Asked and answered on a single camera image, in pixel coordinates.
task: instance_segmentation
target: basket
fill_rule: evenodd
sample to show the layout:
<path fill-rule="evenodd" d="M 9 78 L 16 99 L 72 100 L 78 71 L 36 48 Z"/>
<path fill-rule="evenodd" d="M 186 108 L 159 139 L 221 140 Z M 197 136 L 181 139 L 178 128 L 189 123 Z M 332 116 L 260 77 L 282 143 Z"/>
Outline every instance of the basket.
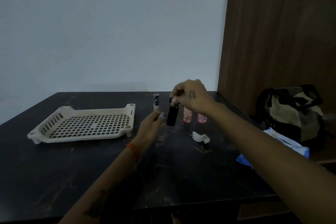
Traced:
<path fill-rule="evenodd" d="M 35 144 L 132 136 L 135 104 L 125 108 L 75 110 L 62 106 L 27 137 Z"/>

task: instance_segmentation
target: bracelet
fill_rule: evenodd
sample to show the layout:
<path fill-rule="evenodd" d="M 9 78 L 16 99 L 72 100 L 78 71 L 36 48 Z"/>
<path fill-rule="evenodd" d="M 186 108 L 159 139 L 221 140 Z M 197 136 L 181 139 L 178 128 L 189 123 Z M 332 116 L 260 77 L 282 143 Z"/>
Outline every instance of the bracelet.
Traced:
<path fill-rule="evenodd" d="M 131 148 L 131 149 L 133 150 L 133 152 L 134 152 L 134 154 L 135 154 L 135 158 L 136 158 L 135 162 L 138 162 L 138 160 L 140 159 L 140 151 L 139 151 L 138 147 L 137 147 L 135 144 L 132 144 L 132 143 L 128 143 L 128 144 L 124 147 L 124 149 L 125 149 L 126 147 L 129 147 L 129 148 Z"/>

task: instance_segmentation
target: bag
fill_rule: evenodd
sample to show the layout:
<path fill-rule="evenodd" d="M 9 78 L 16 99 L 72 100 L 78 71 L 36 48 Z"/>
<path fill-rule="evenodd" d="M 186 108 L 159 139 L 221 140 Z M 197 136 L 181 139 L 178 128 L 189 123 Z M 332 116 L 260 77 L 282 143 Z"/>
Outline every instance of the bag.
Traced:
<path fill-rule="evenodd" d="M 319 149 L 326 141 L 323 113 L 317 106 L 323 102 L 311 84 L 299 87 L 264 90 L 257 99 L 256 113 L 251 118 L 266 122 L 276 132 L 300 143 Z"/>

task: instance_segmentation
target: hand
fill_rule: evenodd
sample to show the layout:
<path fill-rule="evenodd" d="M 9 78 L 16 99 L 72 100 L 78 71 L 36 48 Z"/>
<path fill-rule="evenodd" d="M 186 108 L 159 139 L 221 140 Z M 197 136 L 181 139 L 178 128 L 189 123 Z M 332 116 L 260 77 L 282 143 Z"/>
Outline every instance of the hand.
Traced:
<path fill-rule="evenodd" d="M 198 79 L 186 80 L 176 85 L 169 97 L 174 96 L 178 103 L 203 115 L 208 115 L 211 105 L 215 102 Z"/>
<path fill-rule="evenodd" d="M 152 112 L 141 122 L 138 134 L 131 143 L 134 143 L 140 151 L 145 151 L 154 140 L 163 121 L 164 113 Z"/>

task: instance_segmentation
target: forearm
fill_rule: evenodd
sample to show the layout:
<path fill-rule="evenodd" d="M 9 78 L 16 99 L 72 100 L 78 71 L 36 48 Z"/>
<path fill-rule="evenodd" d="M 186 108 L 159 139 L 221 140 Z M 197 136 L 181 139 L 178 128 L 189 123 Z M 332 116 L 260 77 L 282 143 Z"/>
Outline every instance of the forearm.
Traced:
<path fill-rule="evenodd" d="M 59 223 L 99 223 L 105 201 L 131 172 L 135 161 L 134 152 L 125 148 Z"/>
<path fill-rule="evenodd" d="M 278 140 L 212 103 L 207 114 L 304 223 L 328 223 L 336 215 L 336 178 Z"/>

